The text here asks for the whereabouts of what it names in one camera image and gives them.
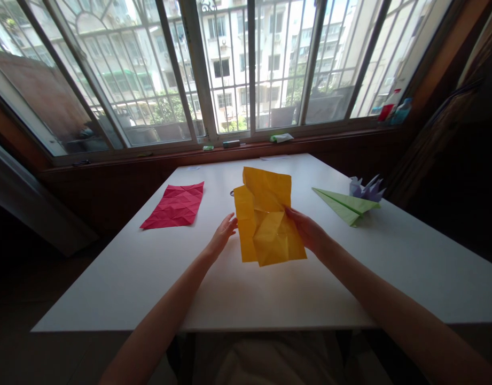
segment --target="origami crane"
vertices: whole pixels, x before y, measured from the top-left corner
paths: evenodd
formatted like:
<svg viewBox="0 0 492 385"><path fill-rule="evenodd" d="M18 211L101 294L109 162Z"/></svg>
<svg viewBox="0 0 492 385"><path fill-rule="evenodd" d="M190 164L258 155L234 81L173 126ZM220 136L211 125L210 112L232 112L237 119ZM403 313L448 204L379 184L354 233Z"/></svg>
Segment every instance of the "origami crane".
<svg viewBox="0 0 492 385"><path fill-rule="evenodd" d="M203 198L203 184L168 185L160 203L140 226L143 229L187 226L194 223Z"/></svg>
<svg viewBox="0 0 492 385"><path fill-rule="evenodd" d="M344 220L345 223L352 227L356 227L356 220L361 218L363 213L370 209L381 208L379 203L367 201L366 199L355 198L315 187L312 187L312 190L315 191L317 195Z"/></svg>
<svg viewBox="0 0 492 385"><path fill-rule="evenodd" d="M379 174L376 175L372 180L362 189L362 180L358 180L357 177L352 177L351 184L349 185L349 194L356 198L367 199L368 201L379 202L383 198L383 193L386 188L379 191L379 186L383 179L378 179Z"/></svg>
<svg viewBox="0 0 492 385"><path fill-rule="evenodd" d="M242 262L266 266L306 259L295 223L285 213L285 206L290 207L290 175L244 167L243 181L244 186L233 191Z"/></svg>

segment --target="white paper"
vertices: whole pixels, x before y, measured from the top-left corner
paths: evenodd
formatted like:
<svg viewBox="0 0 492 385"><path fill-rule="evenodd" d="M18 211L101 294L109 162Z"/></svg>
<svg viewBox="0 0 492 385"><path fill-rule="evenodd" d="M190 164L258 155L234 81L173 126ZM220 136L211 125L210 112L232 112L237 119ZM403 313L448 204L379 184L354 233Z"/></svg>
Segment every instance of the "white paper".
<svg viewBox="0 0 492 385"><path fill-rule="evenodd" d="M274 137L276 138L276 143L282 143L294 139L291 134L274 135Z"/></svg>
<svg viewBox="0 0 492 385"><path fill-rule="evenodd" d="M290 156L288 156L288 155L274 155L274 156L270 156L270 157L260 157L260 159L262 159L262 160L277 160L277 159L286 159L286 158L290 158Z"/></svg>

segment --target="yellow origami paper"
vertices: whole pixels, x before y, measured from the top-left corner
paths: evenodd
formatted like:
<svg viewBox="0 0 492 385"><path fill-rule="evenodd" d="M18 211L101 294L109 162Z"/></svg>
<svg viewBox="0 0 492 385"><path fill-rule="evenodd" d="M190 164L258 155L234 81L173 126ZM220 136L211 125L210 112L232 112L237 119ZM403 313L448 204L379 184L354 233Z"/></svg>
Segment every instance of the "yellow origami paper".
<svg viewBox="0 0 492 385"><path fill-rule="evenodd" d="M294 222L287 217L292 179L257 168L244 167L244 186L233 191L242 262L260 266L306 259Z"/></svg>

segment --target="red origami paper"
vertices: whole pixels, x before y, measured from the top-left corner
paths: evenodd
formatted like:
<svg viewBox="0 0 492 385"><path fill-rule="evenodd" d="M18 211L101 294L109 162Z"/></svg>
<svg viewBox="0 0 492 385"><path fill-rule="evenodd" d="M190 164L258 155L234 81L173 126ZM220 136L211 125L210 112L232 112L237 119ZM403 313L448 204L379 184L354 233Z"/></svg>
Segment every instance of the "red origami paper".
<svg viewBox="0 0 492 385"><path fill-rule="evenodd" d="M152 229L193 224L203 198L204 183L192 186L168 185L160 203L140 228Z"/></svg>

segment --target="bottle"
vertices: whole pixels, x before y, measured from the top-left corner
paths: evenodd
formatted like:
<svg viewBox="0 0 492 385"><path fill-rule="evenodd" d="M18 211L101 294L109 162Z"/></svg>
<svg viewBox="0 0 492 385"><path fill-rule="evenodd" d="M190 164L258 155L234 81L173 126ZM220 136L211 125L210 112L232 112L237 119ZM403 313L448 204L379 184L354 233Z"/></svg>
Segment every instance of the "bottle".
<svg viewBox="0 0 492 385"><path fill-rule="evenodd" d="M398 98L398 93L401 92L400 88L397 88L394 90L394 93L390 95L388 99L386 99L385 105L383 106L381 110L381 114L379 114L378 121L385 121L385 119L388 117L390 112L395 106L395 102L397 101Z"/></svg>
<svg viewBox="0 0 492 385"><path fill-rule="evenodd" d="M397 110L395 110L394 116L392 117L392 120L390 121L390 124L392 126L402 124L408 114L410 113L411 110L411 101L413 98L406 98L404 99L404 103L397 107Z"/></svg>

